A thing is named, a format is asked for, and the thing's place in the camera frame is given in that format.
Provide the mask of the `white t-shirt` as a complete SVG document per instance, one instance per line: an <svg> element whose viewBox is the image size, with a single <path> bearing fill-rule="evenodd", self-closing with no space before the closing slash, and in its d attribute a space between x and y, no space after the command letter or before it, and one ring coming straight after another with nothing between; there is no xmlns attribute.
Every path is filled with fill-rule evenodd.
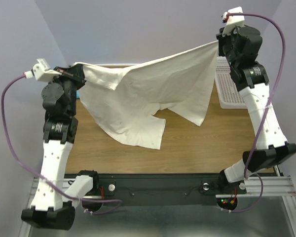
<svg viewBox="0 0 296 237"><path fill-rule="evenodd" d="M96 124L124 145L160 149L164 109L200 126L214 85L218 42L125 68L81 63L86 83L79 90Z"/></svg>

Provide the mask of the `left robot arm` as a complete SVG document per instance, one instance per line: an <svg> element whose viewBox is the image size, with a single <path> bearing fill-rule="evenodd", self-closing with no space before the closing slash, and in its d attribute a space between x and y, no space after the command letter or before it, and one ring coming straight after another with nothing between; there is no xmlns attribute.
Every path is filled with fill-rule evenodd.
<svg viewBox="0 0 296 237"><path fill-rule="evenodd" d="M67 231L74 223L80 199L87 193L96 194L100 188L98 173L82 170L65 194L60 194L78 127L76 92L85 85L85 75L80 64L55 67L49 72L35 68L33 72L37 79L48 82L41 92L45 109L44 153L34 199L30 208L22 211L21 219L36 228Z"/></svg>

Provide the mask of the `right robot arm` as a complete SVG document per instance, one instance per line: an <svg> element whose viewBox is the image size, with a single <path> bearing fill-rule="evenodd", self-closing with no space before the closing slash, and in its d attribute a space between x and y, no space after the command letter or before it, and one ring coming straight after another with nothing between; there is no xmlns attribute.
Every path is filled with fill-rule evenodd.
<svg viewBox="0 0 296 237"><path fill-rule="evenodd" d="M262 44L260 31L250 26L235 26L217 34L219 56L225 57L230 77L247 107L257 140L253 151L245 151L234 165L222 170L217 187L228 193L246 175L279 165L296 153L278 123L269 99L269 79L265 67L256 61Z"/></svg>

